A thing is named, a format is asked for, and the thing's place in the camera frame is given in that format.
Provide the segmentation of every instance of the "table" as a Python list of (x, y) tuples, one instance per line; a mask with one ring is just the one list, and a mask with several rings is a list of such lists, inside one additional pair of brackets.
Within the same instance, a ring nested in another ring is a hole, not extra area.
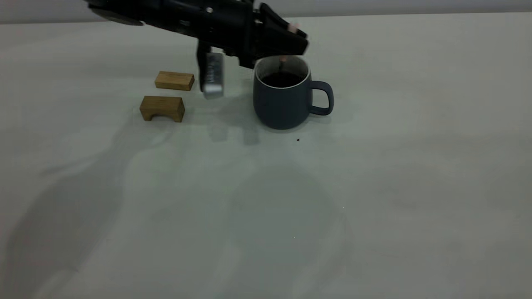
[(531, 297), (532, 13), (291, 21), (336, 106), (288, 131), (233, 57), (156, 89), (193, 38), (1, 25), (0, 297)]

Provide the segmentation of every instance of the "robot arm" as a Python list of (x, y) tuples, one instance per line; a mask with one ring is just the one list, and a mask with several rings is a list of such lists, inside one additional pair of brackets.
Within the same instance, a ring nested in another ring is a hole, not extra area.
[(118, 23), (144, 24), (198, 39), (197, 59), (202, 91), (212, 47), (237, 56), (240, 66), (274, 55), (302, 55), (307, 35), (287, 31), (288, 23), (266, 4), (253, 0), (85, 0), (96, 14)]

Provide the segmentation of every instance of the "dark liquid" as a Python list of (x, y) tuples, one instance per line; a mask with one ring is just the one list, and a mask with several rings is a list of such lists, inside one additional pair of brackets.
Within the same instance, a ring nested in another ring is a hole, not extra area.
[(294, 85), (298, 85), (304, 79), (305, 78), (301, 78), (300, 76), (296, 74), (280, 72), (280, 73), (270, 74), (262, 78), (261, 80), (266, 85), (273, 86), (273, 87), (279, 87), (279, 88), (285, 88), (285, 87), (291, 87)]

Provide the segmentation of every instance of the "wooden bridge block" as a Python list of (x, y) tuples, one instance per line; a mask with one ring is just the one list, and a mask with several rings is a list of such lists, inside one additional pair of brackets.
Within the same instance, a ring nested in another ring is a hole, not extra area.
[(185, 106), (180, 97), (145, 96), (140, 105), (140, 112), (145, 121), (151, 121), (153, 116), (165, 115), (175, 122), (182, 122)]
[(157, 88), (187, 90), (192, 89), (194, 75), (185, 73), (173, 73), (160, 71), (155, 86)]

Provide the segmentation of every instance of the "dark blue mug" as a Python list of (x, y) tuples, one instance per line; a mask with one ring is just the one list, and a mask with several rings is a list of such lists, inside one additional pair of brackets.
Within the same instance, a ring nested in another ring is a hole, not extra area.
[[(312, 90), (327, 93), (329, 107), (312, 106)], [(271, 56), (255, 65), (253, 107), (266, 126), (285, 130), (299, 126), (309, 114), (329, 115), (334, 108), (334, 94), (325, 82), (312, 81), (309, 66), (299, 57)]]

